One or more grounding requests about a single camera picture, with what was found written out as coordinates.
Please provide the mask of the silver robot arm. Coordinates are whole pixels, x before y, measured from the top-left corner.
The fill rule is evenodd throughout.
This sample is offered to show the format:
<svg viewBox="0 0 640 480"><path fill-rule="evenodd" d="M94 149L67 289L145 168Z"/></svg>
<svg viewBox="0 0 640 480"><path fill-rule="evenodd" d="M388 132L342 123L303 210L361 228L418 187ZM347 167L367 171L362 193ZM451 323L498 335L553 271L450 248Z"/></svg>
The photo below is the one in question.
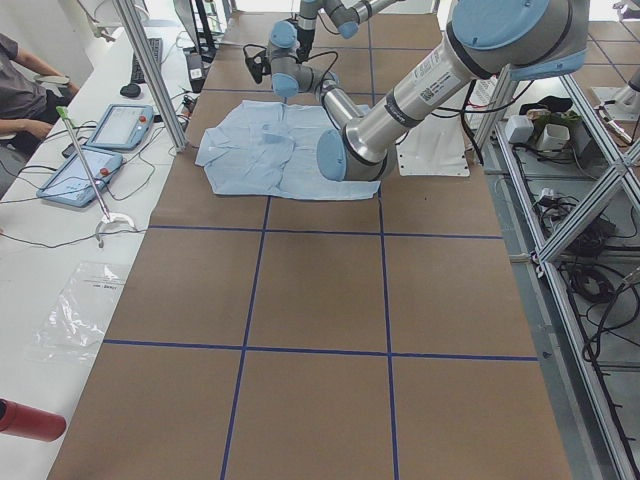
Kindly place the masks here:
<svg viewBox="0 0 640 480"><path fill-rule="evenodd" d="M334 78L331 68L317 69L308 64L313 59L316 22L327 19L338 36L350 39L359 26L391 6L391 1L358 1L347 7L342 1L302 1L296 16L275 23L267 45L245 64L254 82L271 78L273 92L282 98L299 93L316 92L322 83Z"/></svg>
<svg viewBox="0 0 640 480"><path fill-rule="evenodd" d="M396 141L476 79L509 67L514 81L579 70L586 57L587 1L460 1L441 43L369 112L332 80L317 96L334 129L316 159L333 181L378 181L397 164Z"/></svg>

